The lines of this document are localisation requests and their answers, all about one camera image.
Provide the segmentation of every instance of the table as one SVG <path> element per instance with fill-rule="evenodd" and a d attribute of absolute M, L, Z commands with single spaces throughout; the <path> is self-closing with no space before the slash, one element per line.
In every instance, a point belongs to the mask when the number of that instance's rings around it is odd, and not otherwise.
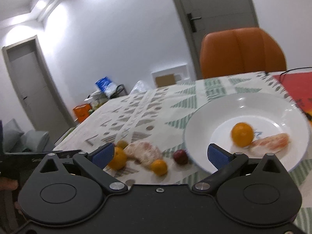
<path fill-rule="evenodd" d="M 190 186 L 207 177 L 190 161 L 178 166 L 173 153 L 185 148 L 182 133 L 192 114 L 202 105 L 216 98 L 234 93 L 263 92 L 295 103 L 283 86 L 273 76 L 264 72 L 246 73 L 199 80 L 149 90 L 145 93 L 110 100 L 80 124 L 55 150 L 82 149 L 88 153 L 99 146 L 120 139 L 128 143 L 147 140 L 163 152 L 168 173 L 158 177 L 135 161 L 119 171 L 106 167 L 109 174 L 126 183 L 183 184 Z M 312 144 L 304 160 L 291 173 L 299 187 L 303 202 L 295 224 L 312 233 Z"/>

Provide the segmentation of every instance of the small yellow fruit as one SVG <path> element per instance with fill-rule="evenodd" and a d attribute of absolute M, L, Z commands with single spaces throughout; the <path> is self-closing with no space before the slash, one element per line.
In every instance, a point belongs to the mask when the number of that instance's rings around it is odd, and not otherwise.
<path fill-rule="evenodd" d="M 240 122 L 232 128 L 231 137 L 236 146 L 243 148 L 252 143 L 254 131 L 249 124 Z"/>
<path fill-rule="evenodd" d="M 124 153 L 122 148 L 115 147 L 115 155 L 112 161 L 108 164 L 110 168 L 117 171 L 125 167 L 127 164 L 127 155 Z"/>
<path fill-rule="evenodd" d="M 167 173 L 168 167 L 165 161 L 157 159 L 151 164 L 151 170 L 158 176 L 162 176 Z"/>
<path fill-rule="evenodd" d="M 128 143 L 124 140 L 120 140 L 118 141 L 118 143 L 116 144 L 116 147 L 125 149 L 128 146 Z"/>

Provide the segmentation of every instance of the person's hand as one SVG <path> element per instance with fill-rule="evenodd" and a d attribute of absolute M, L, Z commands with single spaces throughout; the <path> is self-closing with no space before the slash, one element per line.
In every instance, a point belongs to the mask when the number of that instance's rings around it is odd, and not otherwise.
<path fill-rule="evenodd" d="M 0 191 L 7 190 L 7 191 L 13 191 L 18 188 L 18 181 L 0 177 Z"/>

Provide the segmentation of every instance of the blue package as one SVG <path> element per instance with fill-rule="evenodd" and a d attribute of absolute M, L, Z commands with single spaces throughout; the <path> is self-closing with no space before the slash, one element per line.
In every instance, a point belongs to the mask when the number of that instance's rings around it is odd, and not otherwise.
<path fill-rule="evenodd" d="M 100 79 L 99 81 L 96 82 L 97 87 L 99 87 L 99 89 L 102 92 L 105 92 L 106 88 L 108 87 L 108 85 L 112 83 L 112 81 L 105 76 L 104 78 Z"/>

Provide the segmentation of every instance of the orange chair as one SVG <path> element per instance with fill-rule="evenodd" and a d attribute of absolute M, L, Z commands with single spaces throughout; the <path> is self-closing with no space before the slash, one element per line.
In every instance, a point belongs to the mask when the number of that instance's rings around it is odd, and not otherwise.
<path fill-rule="evenodd" d="M 256 71 L 285 71 L 283 51 L 260 28 L 213 32 L 202 40 L 200 67 L 203 78 Z"/>

